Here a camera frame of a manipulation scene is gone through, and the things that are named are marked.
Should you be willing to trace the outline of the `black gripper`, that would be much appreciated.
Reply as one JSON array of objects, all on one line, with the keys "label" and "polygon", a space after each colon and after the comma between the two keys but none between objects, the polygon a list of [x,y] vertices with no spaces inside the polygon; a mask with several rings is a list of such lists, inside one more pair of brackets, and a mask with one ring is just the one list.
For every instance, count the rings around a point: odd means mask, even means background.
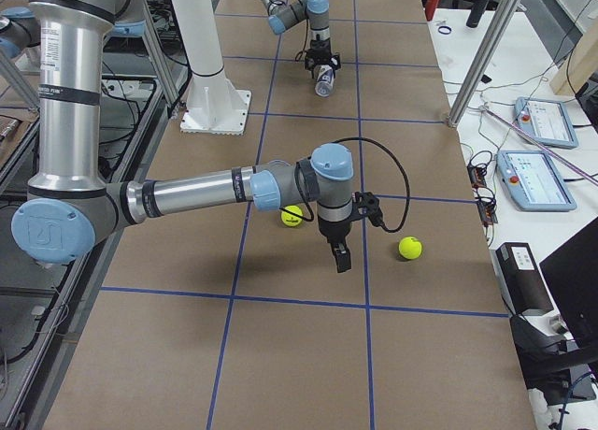
[{"label": "black gripper", "polygon": [[305,70],[313,73],[317,66],[330,66],[334,71],[340,68],[340,54],[332,53],[330,39],[311,40],[305,56]]},{"label": "black gripper", "polygon": [[351,220],[331,222],[319,216],[318,227],[320,233],[331,246],[336,272],[344,273],[351,270],[351,254],[346,241],[351,230]]}]

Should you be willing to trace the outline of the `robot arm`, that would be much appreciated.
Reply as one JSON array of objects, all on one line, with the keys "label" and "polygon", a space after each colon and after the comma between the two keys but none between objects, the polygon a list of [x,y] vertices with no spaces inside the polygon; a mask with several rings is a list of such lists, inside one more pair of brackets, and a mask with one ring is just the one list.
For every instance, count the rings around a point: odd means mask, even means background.
[{"label": "robot arm", "polygon": [[[18,247],[43,264],[66,265],[128,226],[165,215],[233,203],[259,210],[288,210],[317,203],[317,222],[336,270],[351,269],[346,242],[356,204],[349,149],[326,143],[290,165],[233,167],[186,179],[140,178],[139,170],[105,180],[99,170],[104,42],[108,33],[140,19],[145,0],[29,0],[41,31],[38,169],[27,200],[14,212],[11,234]],[[251,92],[225,74],[211,0],[170,0],[188,61],[190,81],[182,131],[242,135]],[[330,49],[329,0],[261,0],[270,28],[281,35],[308,22],[306,67],[337,68]]]},{"label": "robot arm", "polygon": [[296,54],[311,74],[327,67],[333,73],[341,68],[340,54],[332,51],[329,24],[329,0],[261,0],[268,15],[268,24],[275,35],[282,35],[293,26],[306,22],[304,47]]}]

